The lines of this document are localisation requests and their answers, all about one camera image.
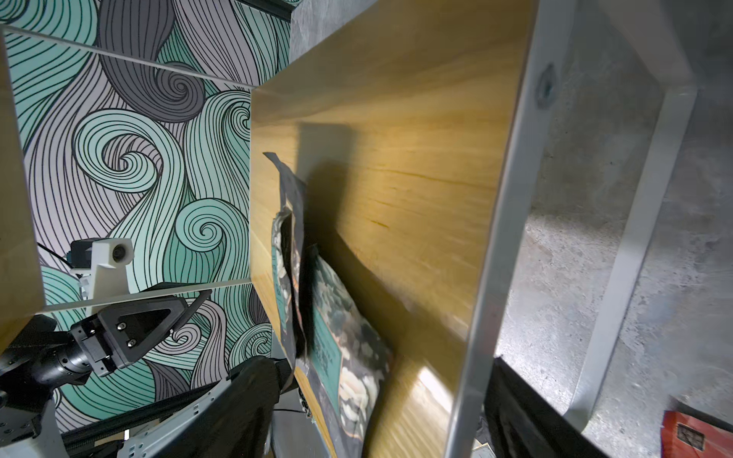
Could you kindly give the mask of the red tea bag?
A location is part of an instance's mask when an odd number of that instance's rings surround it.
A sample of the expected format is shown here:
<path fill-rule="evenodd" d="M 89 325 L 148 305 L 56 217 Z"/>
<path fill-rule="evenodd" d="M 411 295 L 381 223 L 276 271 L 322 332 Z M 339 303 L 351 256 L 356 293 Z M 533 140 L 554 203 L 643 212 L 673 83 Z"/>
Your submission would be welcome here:
<path fill-rule="evenodd" d="M 732 458 L 732 425 L 678 403 L 664 412 L 660 450 L 663 458 Z"/>

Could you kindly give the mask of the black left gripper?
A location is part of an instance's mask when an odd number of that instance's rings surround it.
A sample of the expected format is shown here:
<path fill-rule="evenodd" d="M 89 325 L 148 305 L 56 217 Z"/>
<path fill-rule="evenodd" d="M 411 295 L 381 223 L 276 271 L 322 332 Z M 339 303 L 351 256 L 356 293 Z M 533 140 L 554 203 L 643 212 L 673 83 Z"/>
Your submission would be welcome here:
<path fill-rule="evenodd" d="M 57 389 L 85 385 L 92 374 L 105 377 L 131 366 L 170 330 L 181 330 L 211 294 L 211 289 L 202 290 L 189 307 L 176 296 L 109 305 L 97 312 L 103 330 L 75 324 L 70 331 L 45 333 L 44 347 L 31 362 L 31 379 Z"/>

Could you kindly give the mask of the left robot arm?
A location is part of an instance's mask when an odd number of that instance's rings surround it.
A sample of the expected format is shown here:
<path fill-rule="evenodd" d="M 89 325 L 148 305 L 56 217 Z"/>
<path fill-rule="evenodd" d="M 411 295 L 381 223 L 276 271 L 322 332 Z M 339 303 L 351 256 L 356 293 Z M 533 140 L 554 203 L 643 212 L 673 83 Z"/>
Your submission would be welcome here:
<path fill-rule="evenodd" d="M 2 456 L 67 456 L 55 390 L 135 364 L 181 330 L 211 294 L 202 290 L 192 302 L 160 296 L 107 305 L 68 331 L 45 315 L 30 319 L 1 354 Z"/>

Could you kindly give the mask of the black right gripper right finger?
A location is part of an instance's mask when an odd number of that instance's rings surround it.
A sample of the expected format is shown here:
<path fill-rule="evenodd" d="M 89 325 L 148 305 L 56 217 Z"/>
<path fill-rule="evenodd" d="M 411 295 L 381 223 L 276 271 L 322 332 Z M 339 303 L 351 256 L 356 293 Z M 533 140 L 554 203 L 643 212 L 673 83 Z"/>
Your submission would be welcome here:
<path fill-rule="evenodd" d="M 502 358 L 492 364 L 484 401 L 497 457 L 603 457 Z"/>

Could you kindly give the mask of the green label tea bag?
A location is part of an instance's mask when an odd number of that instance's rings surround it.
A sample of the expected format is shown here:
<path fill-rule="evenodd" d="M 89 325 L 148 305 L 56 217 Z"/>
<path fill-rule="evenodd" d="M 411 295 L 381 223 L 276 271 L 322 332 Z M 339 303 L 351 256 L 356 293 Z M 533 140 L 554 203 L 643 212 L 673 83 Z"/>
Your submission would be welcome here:
<path fill-rule="evenodd" d="M 305 183 L 276 154 L 266 152 L 265 157 L 279 173 L 280 210 L 272 221 L 271 230 L 272 274 L 280 319 L 280 342 L 286 359 L 295 366 L 307 346 L 300 311 Z"/>

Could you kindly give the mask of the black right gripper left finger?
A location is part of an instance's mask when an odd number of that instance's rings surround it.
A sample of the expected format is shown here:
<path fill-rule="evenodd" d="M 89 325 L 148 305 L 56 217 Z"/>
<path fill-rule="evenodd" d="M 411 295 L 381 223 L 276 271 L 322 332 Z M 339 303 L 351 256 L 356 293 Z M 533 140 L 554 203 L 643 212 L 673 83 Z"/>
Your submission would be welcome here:
<path fill-rule="evenodd" d="M 290 389 L 286 359 L 253 357 L 236 367 L 230 387 L 154 457 L 263 457 L 274 408 Z"/>

